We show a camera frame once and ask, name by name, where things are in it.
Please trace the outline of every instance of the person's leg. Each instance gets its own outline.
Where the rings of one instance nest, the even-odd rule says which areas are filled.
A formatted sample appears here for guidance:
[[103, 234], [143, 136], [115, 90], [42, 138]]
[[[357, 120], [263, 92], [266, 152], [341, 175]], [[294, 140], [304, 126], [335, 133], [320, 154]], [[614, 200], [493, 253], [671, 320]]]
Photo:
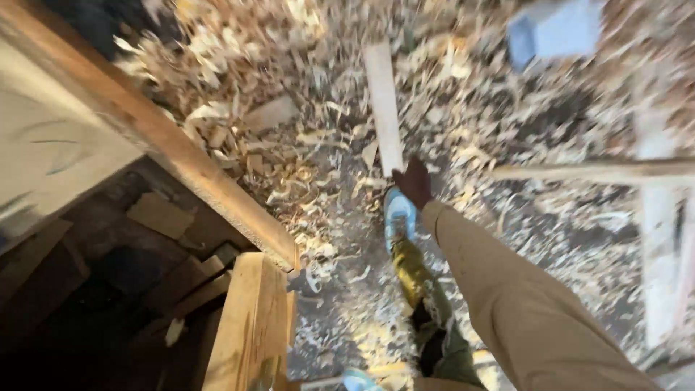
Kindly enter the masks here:
[[484, 388], [473, 369], [470, 346], [459, 331], [451, 304], [425, 267], [420, 250], [401, 239], [393, 244], [391, 258], [403, 294], [414, 309], [410, 319], [417, 332], [423, 376]]

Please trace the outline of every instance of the sawdust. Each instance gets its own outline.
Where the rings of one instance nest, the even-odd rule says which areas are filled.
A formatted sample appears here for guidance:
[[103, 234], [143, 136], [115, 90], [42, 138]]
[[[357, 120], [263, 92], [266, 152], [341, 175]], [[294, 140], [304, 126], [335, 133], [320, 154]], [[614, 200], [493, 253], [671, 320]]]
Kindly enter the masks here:
[[[631, 360], [643, 356], [639, 241], [618, 239], [636, 225], [636, 191], [585, 182], [495, 183], [488, 173], [500, 163], [631, 157], [636, 102], [628, 80], [641, 64], [635, 59], [654, 51], [665, 36], [658, 27], [673, 20], [659, 19], [643, 2], [631, 12], [648, 17], [617, 30], [623, 25], [610, 15], [621, 4], [637, 2], [609, 0], [609, 27], [596, 56], [536, 62], [515, 74], [507, 61], [505, 25], [522, 3], [187, 0], [177, 14], [189, 43], [170, 49], [152, 37], [138, 48], [119, 42], [130, 58], [119, 62], [122, 69], [148, 96], [165, 102], [192, 142], [297, 238], [308, 292], [325, 294], [328, 286], [347, 292], [326, 301], [342, 323], [327, 329], [300, 317], [295, 349], [341, 351], [349, 335], [368, 366], [413, 353], [388, 262], [370, 260], [349, 276], [341, 268], [365, 259], [355, 244], [382, 237], [376, 230], [390, 183], [377, 164], [361, 48], [387, 37], [406, 155], [419, 155], [444, 184], [438, 197], [548, 269], [599, 319], [631, 304], [619, 310], [624, 321], [634, 320], [631, 329], [616, 335]], [[682, 15], [692, 14], [690, 5], [676, 3], [688, 9], [679, 10]], [[689, 37], [683, 29], [690, 18], [676, 22], [664, 34]], [[635, 31], [641, 40], [626, 41], [623, 32]], [[669, 46], [678, 52], [677, 64], [688, 61], [685, 49], [692, 40], [686, 41]], [[689, 77], [684, 69], [691, 68], [675, 67], [673, 85]], [[691, 99], [689, 90], [679, 91]], [[284, 95], [298, 109], [295, 120], [252, 131], [245, 117]], [[655, 102], [663, 103], [662, 96], [655, 93]], [[673, 118], [684, 121], [679, 111]], [[686, 138], [684, 148], [692, 141]], [[605, 240], [578, 246], [577, 232], [591, 230], [604, 232]], [[455, 303], [465, 336], [482, 349], [460, 292], [447, 280], [446, 262], [430, 251], [425, 258]], [[307, 305], [323, 304], [308, 299]]]

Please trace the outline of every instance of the light blue shoe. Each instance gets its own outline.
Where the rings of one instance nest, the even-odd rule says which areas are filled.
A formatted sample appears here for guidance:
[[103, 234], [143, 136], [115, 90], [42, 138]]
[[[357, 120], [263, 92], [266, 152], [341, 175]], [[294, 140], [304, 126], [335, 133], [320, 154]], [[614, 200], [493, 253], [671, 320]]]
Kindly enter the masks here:
[[343, 372], [343, 385], [347, 391], [384, 391], [367, 373], [353, 368]]
[[394, 226], [396, 217], [405, 218], [405, 236], [408, 240], [415, 240], [415, 222], [418, 210], [397, 187], [392, 187], [386, 192], [384, 201], [384, 238], [386, 251], [391, 255], [393, 247], [393, 235], [396, 233]]

